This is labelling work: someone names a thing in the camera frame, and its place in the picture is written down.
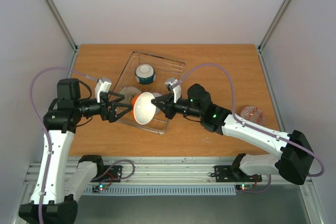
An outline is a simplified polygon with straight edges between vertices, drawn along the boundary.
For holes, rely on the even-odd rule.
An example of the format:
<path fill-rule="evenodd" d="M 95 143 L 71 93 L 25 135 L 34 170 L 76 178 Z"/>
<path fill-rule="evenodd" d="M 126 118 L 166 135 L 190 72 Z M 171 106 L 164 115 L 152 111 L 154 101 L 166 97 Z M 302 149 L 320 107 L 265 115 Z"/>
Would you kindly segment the chrome wire dish rack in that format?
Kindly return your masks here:
<path fill-rule="evenodd" d="M 137 83 L 135 79 L 135 71 L 137 67 L 142 64 L 149 64 L 154 68 L 156 72 L 156 80 L 152 84 L 141 85 Z M 184 75 L 185 67 L 186 64 L 182 61 L 133 51 L 130 54 L 130 57 L 128 58 L 116 84 L 114 85 L 113 92 L 120 93 L 121 89 L 124 87 L 133 86 L 140 89 L 141 93 L 151 92 L 155 94 L 167 94 L 168 89 L 164 84 L 165 81 L 171 77 L 175 77 L 177 80 L 180 80 Z M 169 123 L 169 119 L 167 119 L 164 113 L 160 111 L 154 116 L 150 123 L 146 125 L 139 125 L 133 118 L 133 115 L 129 112 L 124 115 L 119 122 L 128 126 L 163 135 Z"/>

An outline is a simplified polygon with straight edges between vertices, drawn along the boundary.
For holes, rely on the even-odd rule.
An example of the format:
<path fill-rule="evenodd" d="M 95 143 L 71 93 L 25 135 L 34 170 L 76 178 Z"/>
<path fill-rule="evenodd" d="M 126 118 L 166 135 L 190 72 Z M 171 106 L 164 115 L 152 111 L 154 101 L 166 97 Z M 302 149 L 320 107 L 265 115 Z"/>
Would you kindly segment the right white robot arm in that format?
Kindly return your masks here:
<path fill-rule="evenodd" d="M 275 131 L 249 122 L 213 103 L 210 93 L 200 84 L 188 89 L 186 99 L 177 99 L 174 93 L 169 93 L 152 99 L 151 103 L 168 119 L 176 114 L 192 116 L 209 132 L 243 140 L 267 152 L 256 156 L 238 154 L 230 167 L 237 180 L 252 175 L 279 175 L 292 184 L 303 185 L 309 175 L 313 151 L 302 132 Z"/>

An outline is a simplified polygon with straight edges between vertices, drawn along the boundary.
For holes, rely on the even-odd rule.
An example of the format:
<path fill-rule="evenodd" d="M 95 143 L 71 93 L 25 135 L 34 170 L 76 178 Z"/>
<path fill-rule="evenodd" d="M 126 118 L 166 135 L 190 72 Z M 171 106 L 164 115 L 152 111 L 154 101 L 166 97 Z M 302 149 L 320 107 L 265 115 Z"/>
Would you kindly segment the floral cream bowl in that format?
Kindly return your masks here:
<path fill-rule="evenodd" d="M 141 94 L 141 90 L 133 86 L 128 86 L 121 89 L 120 94 L 124 96 L 124 99 L 121 100 L 120 103 L 131 104 L 132 99 Z"/>

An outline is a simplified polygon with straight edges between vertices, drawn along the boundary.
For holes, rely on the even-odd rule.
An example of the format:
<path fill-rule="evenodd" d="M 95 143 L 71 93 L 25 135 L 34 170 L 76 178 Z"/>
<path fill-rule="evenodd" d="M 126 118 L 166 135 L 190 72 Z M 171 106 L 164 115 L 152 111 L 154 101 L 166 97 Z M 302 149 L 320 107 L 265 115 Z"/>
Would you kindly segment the teal and white bowl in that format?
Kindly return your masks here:
<path fill-rule="evenodd" d="M 142 64 L 135 71 L 135 79 L 141 85 L 152 84 L 156 80 L 156 72 L 151 65 Z"/>

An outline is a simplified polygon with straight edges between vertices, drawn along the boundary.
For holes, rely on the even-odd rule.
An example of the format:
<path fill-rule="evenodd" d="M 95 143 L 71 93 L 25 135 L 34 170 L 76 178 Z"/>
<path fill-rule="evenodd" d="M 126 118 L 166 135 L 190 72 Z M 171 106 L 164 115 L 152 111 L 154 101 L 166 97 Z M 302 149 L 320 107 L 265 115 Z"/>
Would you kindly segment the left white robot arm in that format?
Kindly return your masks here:
<path fill-rule="evenodd" d="M 132 110 L 122 103 L 125 96 L 110 91 L 111 82 L 98 80 L 95 98 L 81 98 L 79 79 L 63 79 L 57 83 L 57 97 L 43 118 L 44 153 L 35 189 L 18 215 L 27 223 L 74 223 L 78 201 L 91 182 L 98 190 L 119 182 L 122 167 L 117 161 L 105 165 L 100 155 L 84 155 L 69 180 L 65 179 L 67 158 L 76 129 L 82 118 L 98 115 L 103 121 L 117 121 Z"/>

